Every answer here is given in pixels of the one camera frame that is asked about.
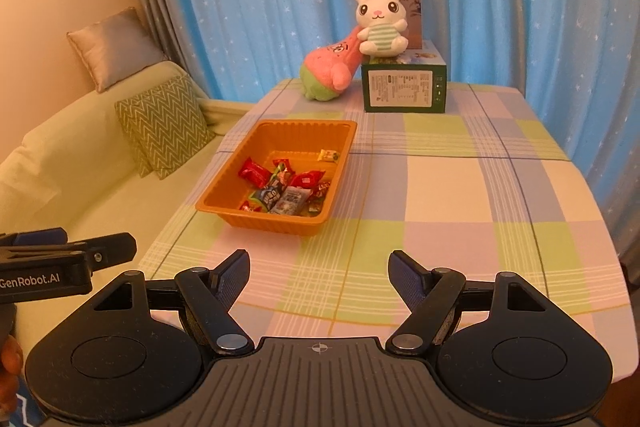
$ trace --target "orange plastic tray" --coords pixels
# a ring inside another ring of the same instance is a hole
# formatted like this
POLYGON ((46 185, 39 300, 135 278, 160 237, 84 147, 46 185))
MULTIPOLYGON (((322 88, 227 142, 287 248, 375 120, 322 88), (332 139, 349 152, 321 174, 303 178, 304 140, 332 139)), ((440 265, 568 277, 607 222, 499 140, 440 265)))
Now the orange plastic tray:
POLYGON ((329 218, 342 173, 347 162, 357 124, 348 120, 262 120, 249 131, 231 158, 201 195, 196 210, 218 214, 233 227, 266 230, 294 235, 315 235, 329 218), (319 162, 321 149, 340 153, 338 163, 319 162), (255 190, 238 176, 244 161, 273 171, 273 160, 289 158, 296 172, 325 171, 331 180, 322 211, 315 217, 279 216, 240 210, 242 202, 255 190))

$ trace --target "pink starfish plush toy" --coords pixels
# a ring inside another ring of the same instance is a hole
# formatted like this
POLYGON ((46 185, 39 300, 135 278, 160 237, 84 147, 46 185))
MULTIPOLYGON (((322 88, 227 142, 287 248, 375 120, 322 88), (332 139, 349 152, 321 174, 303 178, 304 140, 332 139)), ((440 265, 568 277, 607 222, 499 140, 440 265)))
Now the pink starfish plush toy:
POLYGON ((362 63, 356 26, 343 41, 310 52, 300 66, 302 91, 309 100, 326 102, 340 96, 362 63))

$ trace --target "bunny face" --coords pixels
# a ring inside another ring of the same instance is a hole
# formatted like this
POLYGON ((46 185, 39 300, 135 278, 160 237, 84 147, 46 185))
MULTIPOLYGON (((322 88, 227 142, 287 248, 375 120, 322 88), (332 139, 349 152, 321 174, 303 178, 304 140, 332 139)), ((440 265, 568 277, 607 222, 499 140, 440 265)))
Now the bunny face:
POLYGON ((363 28, 378 24, 393 24, 406 17, 400 0, 356 0, 356 20, 363 28))

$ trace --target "tablecloth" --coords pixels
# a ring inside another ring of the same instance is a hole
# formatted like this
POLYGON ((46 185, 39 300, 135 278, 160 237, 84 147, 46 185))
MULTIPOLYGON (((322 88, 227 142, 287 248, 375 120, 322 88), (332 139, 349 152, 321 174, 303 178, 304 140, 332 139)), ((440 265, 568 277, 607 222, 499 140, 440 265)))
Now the tablecloth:
MULTIPOLYGON (((214 267, 237 248, 249 252, 252 272, 231 314, 254 341, 377 335, 384 342, 408 315, 386 275, 389 253, 401 249, 471 280, 515 271, 602 343, 614 378, 638 364, 602 215, 516 89, 449 83, 445 114, 366 113, 359 81, 338 99, 316 102, 304 99, 298 79, 284 80, 226 135, 140 269, 168 279, 214 267), (247 131, 267 118, 358 124, 332 215, 315 237, 234 229, 194 209, 247 131)), ((485 317, 465 313, 460 327, 485 317)))

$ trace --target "metal screw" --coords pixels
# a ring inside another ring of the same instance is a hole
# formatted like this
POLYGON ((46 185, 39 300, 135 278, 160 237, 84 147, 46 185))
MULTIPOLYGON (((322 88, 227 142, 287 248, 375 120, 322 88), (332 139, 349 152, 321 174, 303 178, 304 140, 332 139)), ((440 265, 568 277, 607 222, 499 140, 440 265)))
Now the metal screw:
POLYGON ((238 335, 237 333, 228 333, 226 335, 222 335, 218 337, 216 340, 216 344, 220 346, 222 349, 226 349, 228 351, 236 351, 237 349, 242 349, 246 346, 249 341, 243 335, 238 335))
POLYGON ((394 337, 391 343, 398 349, 418 349, 422 345, 422 339, 418 335, 403 333, 394 337))

